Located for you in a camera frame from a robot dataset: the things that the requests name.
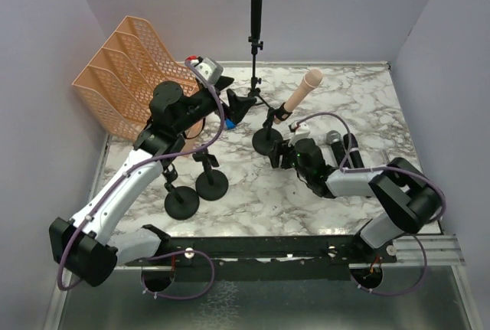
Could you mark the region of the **black tripod mic stand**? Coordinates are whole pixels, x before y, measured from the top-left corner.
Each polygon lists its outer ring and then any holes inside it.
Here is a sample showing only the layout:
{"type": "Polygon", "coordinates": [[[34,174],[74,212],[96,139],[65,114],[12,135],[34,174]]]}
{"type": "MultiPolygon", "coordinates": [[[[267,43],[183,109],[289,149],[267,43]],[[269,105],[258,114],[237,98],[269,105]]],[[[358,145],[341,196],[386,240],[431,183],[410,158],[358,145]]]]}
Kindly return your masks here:
{"type": "Polygon", "coordinates": [[[255,106],[264,105],[268,109],[272,109],[271,105],[269,105],[269,103],[260,95],[261,89],[259,88],[259,85],[262,83],[262,79],[256,75],[256,56],[258,52],[263,49],[263,42],[260,39],[254,38],[252,35],[249,36],[248,41],[251,45],[252,54],[252,76],[250,79],[248,97],[254,97],[259,100],[255,106]]]}

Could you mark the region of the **beige microphone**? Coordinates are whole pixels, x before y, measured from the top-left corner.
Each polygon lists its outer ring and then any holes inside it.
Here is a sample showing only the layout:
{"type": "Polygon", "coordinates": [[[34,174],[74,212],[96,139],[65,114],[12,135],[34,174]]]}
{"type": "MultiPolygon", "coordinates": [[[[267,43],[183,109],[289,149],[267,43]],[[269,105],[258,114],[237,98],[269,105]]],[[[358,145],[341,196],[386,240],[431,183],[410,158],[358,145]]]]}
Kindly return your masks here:
{"type": "Polygon", "coordinates": [[[279,124],[287,120],[293,110],[313,91],[323,80],[323,73],[318,69],[309,70],[302,78],[302,81],[294,93],[276,111],[274,123],[279,124]]]}

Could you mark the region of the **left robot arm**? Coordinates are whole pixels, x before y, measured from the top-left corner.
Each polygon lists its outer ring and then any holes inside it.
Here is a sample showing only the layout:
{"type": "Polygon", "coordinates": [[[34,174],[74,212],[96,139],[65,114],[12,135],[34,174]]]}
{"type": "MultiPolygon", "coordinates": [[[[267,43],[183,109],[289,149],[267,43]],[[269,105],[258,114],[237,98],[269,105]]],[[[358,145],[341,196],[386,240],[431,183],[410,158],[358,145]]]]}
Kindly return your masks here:
{"type": "Polygon", "coordinates": [[[186,96],[179,83],[164,81],[153,90],[150,117],[122,167],[107,185],[71,219],[56,218],[48,228],[51,252],[58,265],[57,285],[62,291],[63,270],[92,287],[108,279],[118,263],[154,256],[165,233],[149,226],[129,237],[128,243],[110,243],[117,224],[137,197],[173,161],[187,152],[185,131],[212,113],[220,123],[241,121],[255,100],[237,96],[232,77],[215,82],[196,79],[198,91],[186,96]]]}

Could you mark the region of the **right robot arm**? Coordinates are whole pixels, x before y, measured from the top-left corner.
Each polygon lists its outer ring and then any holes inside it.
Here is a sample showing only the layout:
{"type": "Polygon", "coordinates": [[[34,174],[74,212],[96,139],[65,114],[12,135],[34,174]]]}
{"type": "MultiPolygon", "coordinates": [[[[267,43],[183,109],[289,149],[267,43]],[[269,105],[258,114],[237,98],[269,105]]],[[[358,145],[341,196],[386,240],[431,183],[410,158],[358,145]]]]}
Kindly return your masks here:
{"type": "Polygon", "coordinates": [[[404,158],[374,168],[335,168],[307,138],[275,142],[269,160],[273,168],[294,169],[321,198],[376,198],[384,211],[356,233],[358,244],[371,250],[404,234],[417,234],[443,210],[443,193],[404,158]]]}

